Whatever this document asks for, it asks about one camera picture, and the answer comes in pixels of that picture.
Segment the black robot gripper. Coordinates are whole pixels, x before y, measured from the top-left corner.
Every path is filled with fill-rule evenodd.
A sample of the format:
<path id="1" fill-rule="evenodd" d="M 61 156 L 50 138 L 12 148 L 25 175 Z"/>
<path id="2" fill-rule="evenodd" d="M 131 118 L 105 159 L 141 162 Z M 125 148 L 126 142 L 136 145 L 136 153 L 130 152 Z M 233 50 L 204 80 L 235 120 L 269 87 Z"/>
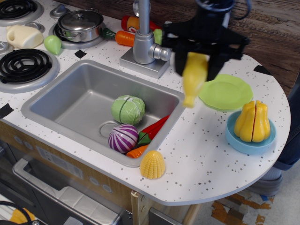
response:
<path id="1" fill-rule="evenodd" d="M 249 38 L 223 26 L 234 5 L 234 0 L 197 0 L 192 19 L 163 25 L 162 46 L 173 49 L 178 75 L 183 74 L 188 52 L 210 56 L 206 81 L 214 80 L 229 59 L 242 57 Z"/>

